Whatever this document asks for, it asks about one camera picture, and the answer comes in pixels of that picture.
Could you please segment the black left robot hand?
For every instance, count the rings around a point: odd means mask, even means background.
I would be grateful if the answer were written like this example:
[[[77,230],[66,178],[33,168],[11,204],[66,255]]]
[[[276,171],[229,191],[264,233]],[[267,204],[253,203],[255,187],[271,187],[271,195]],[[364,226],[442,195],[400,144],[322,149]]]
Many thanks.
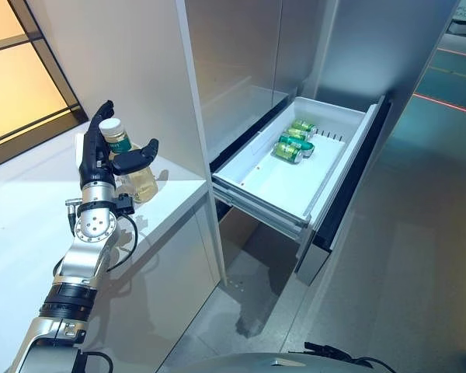
[[[94,182],[109,183],[116,186],[114,176],[128,175],[140,171],[155,160],[159,141],[152,138],[142,149],[131,150],[109,159],[110,148],[106,143],[99,125],[114,115],[113,102],[107,100],[92,117],[83,136],[82,161],[78,167],[80,188]]]

